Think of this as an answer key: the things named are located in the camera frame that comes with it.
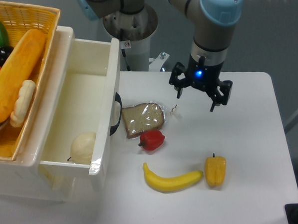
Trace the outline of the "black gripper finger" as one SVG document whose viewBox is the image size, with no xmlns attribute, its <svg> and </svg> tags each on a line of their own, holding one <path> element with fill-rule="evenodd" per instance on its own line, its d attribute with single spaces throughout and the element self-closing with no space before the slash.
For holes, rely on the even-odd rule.
<svg viewBox="0 0 298 224">
<path fill-rule="evenodd" d="M 174 86 L 174 89 L 177 91 L 177 98 L 180 99 L 183 89 L 189 87 L 189 81 L 186 77 L 179 79 L 181 74 L 185 73 L 185 67 L 182 63 L 177 62 L 171 72 L 169 84 Z"/>
<path fill-rule="evenodd" d="M 209 90 L 209 97 L 212 99 L 212 105 L 210 111 L 213 112 L 214 108 L 220 105 L 227 105 L 229 97 L 231 95 L 233 82 L 230 80 L 220 81 L 218 80 L 212 85 Z"/>
</svg>

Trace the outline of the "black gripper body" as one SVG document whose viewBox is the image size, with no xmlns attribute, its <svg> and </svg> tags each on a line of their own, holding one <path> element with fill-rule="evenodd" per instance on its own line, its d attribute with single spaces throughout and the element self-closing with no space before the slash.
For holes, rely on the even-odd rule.
<svg viewBox="0 0 298 224">
<path fill-rule="evenodd" d="M 187 70 L 184 73 L 183 87 L 193 87 L 206 93 L 225 94 L 226 81 L 219 75 L 227 50 L 211 52 L 192 48 Z"/>
</svg>

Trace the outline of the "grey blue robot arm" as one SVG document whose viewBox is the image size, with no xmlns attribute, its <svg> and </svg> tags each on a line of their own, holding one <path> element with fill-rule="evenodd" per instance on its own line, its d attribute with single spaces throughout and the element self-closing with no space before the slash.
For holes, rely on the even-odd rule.
<svg viewBox="0 0 298 224">
<path fill-rule="evenodd" d="M 102 19 L 107 33 L 120 41 L 126 70 L 146 67 L 144 44 L 158 26 L 156 12 L 145 0 L 77 0 L 90 20 Z M 228 103 L 232 81 L 219 75 L 244 0 L 166 0 L 194 24 L 194 36 L 187 66 L 177 62 L 169 83 L 181 95 L 186 87 L 205 92 L 212 106 Z"/>
</svg>

